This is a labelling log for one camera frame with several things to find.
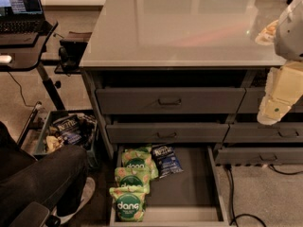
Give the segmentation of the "blue Kettle chip bag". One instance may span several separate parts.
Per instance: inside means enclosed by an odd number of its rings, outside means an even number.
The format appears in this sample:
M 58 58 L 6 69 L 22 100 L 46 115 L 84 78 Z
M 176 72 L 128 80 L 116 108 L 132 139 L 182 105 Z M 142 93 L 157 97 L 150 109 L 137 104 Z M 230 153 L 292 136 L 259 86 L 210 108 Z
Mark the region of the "blue Kettle chip bag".
M 151 153 L 154 161 L 156 162 L 160 178 L 183 171 L 173 147 L 156 147 L 152 149 Z

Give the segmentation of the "top right drawer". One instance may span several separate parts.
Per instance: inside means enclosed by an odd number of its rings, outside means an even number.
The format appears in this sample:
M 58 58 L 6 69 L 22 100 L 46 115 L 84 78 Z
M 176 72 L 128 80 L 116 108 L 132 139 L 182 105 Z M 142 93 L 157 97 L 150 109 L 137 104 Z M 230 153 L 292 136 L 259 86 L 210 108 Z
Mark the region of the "top right drawer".
M 239 108 L 239 113 L 256 114 L 264 96 L 265 91 L 263 87 L 247 88 Z M 293 105 L 291 113 L 303 113 L 303 98 L 300 98 L 297 103 Z

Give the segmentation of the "bottom right drawer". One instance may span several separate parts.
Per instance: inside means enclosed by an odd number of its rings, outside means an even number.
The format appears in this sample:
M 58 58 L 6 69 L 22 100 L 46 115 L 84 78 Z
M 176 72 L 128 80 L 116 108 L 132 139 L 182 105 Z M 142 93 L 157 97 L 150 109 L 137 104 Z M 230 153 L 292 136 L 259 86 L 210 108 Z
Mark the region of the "bottom right drawer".
M 214 159 L 217 165 L 302 165 L 303 148 L 221 148 L 217 151 Z

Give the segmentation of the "top left drawer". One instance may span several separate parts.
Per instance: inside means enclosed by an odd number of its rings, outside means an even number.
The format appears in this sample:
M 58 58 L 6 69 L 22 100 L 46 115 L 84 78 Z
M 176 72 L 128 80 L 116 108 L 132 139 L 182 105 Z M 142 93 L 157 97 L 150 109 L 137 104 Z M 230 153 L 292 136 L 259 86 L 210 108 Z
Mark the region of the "top left drawer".
M 103 114 L 232 114 L 242 88 L 105 88 L 96 97 Z

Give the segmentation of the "open bottom left drawer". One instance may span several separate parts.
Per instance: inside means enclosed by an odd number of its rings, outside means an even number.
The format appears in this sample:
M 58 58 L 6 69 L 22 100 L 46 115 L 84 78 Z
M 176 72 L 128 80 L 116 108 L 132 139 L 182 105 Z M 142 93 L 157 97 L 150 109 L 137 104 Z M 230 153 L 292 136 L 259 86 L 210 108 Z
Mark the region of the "open bottom left drawer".
M 183 171 L 151 182 L 140 222 L 122 222 L 111 208 L 111 227 L 228 227 L 209 147 L 175 148 Z

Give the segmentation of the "green dang bag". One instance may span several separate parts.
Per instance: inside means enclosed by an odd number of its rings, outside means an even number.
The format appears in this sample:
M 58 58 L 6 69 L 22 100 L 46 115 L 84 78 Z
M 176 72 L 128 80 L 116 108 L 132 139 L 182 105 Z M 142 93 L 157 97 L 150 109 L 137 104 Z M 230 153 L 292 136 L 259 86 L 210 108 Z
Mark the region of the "green dang bag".
M 146 167 L 117 167 L 115 169 L 115 180 L 119 187 L 129 185 L 140 186 L 143 187 L 147 193 L 150 192 L 151 173 Z
M 111 187 L 110 195 L 116 204 L 121 221 L 142 221 L 145 214 L 146 189 L 141 186 Z
M 135 168 L 147 167 L 151 172 L 152 179 L 158 177 L 158 169 L 152 158 L 151 145 L 140 148 L 126 148 L 122 152 L 122 165 Z

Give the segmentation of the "middle left drawer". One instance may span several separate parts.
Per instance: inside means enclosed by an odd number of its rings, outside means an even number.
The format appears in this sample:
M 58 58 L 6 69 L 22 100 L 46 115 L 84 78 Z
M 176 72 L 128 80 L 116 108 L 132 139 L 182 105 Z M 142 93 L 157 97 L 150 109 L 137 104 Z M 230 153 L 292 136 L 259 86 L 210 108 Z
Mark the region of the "middle left drawer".
M 106 131 L 111 143 L 221 142 L 229 127 L 217 122 L 114 123 Z

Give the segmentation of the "green Dang bag front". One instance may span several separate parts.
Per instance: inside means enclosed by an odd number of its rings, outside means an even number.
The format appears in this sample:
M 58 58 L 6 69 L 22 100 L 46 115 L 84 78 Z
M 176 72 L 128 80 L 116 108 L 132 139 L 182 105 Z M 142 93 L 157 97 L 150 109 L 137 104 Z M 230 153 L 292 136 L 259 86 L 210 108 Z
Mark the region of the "green Dang bag front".
M 111 187 L 110 195 L 116 204 L 121 221 L 142 221 L 145 214 L 146 189 L 141 186 Z

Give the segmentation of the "yellow snack bag in crate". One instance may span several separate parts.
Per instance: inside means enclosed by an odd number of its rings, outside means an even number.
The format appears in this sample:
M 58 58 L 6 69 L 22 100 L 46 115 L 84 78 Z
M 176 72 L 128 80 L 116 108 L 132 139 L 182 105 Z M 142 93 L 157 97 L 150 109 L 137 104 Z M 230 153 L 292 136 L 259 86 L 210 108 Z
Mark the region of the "yellow snack bag in crate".
M 51 153 L 62 146 L 60 140 L 55 136 L 46 137 L 46 152 Z

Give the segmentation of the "green plastic crate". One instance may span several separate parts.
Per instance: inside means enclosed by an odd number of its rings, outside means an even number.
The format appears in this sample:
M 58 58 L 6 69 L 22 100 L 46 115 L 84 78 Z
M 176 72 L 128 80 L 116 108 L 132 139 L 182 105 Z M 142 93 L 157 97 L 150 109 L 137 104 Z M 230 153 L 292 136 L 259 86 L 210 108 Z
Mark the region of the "green plastic crate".
M 46 156 L 46 137 L 55 136 L 62 143 L 62 147 L 66 146 L 63 139 L 60 137 L 58 130 L 52 125 L 52 123 L 59 118 L 75 114 L 80 121 L 80 131 L 82 134 L 82 141 L 77 145 L 87 151 L 88 162 L 91 169 L 98 168 L 98 157 L 97 157 L 97 140 L 98 140 L 98 124 L 92 110 L 60 110 L 52 111 L 46 117 L 44 126 L 38 138 L 38 143 L 33 151 L 33 155 L 40 159 Z

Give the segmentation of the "black stool with device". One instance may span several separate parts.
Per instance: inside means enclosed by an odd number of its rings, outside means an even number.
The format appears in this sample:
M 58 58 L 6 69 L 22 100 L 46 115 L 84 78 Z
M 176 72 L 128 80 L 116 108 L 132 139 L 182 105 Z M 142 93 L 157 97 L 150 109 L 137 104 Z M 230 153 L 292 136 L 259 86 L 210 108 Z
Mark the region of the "black stool with device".
M 91 32 L 69 31 L 60 39 L 58 51 L 59 63 L 55 69 L 57 74 L 77 74 L 86 46 L 91 38 Z

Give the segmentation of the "white shoe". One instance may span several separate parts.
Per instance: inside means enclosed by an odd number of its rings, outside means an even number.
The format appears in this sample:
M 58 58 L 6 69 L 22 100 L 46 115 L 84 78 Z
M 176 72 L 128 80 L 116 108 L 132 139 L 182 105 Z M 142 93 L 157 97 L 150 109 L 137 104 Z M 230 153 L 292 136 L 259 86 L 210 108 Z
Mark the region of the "white shoe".
M 86 179 L 86 183 L 85 183 L 85 186 L 84 186 L 82 194 L 81 194 L 80 205 L 79 205 L 78 209 L 74 213 L 72 213 L 70 215 L 67 215 L 67 216 L 64 216 L 64 217 L 60 217 L 57 214 L 57 208 L 54 208 L 52 214 L 60 220 L 61 224 L 67 223 L 72 217 L 74 217 L 83 208 L 83 206 L 89 200 L 92 199 L 95 190 L 96 190 L 96 182 L 95 182 L 95 180 L 92 177 L 88 177 Z

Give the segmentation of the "person leg dark trousers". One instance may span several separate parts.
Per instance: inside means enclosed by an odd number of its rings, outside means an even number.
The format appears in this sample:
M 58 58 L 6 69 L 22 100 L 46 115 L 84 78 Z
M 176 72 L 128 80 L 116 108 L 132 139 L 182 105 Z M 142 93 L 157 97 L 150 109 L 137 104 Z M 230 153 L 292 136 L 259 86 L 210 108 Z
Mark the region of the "person leg dark trousers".
M 40 160 L 24 152 L 0 123 L 0 227 L 32 202 L 64 217 L 74 213 L 88 178 L 86 150 L 63 146 Z

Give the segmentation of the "black laptop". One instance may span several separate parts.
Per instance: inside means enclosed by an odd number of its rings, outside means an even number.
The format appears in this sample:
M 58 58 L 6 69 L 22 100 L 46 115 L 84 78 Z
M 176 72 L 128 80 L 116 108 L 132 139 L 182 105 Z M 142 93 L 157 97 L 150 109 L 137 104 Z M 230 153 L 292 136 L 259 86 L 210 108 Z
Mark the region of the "black laptop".
M 41 0 L 0 0 L 2 34 L 39 32 L 44 20 Z

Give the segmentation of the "white object on desk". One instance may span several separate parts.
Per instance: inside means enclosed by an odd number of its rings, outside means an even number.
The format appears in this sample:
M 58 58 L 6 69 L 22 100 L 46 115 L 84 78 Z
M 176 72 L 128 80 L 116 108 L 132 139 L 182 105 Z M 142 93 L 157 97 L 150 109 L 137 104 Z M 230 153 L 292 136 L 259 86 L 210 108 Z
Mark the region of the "white object on desk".
M 8 64 L 12 61 L 12 57 L 10 55 L 0 55 L 0 63 Z

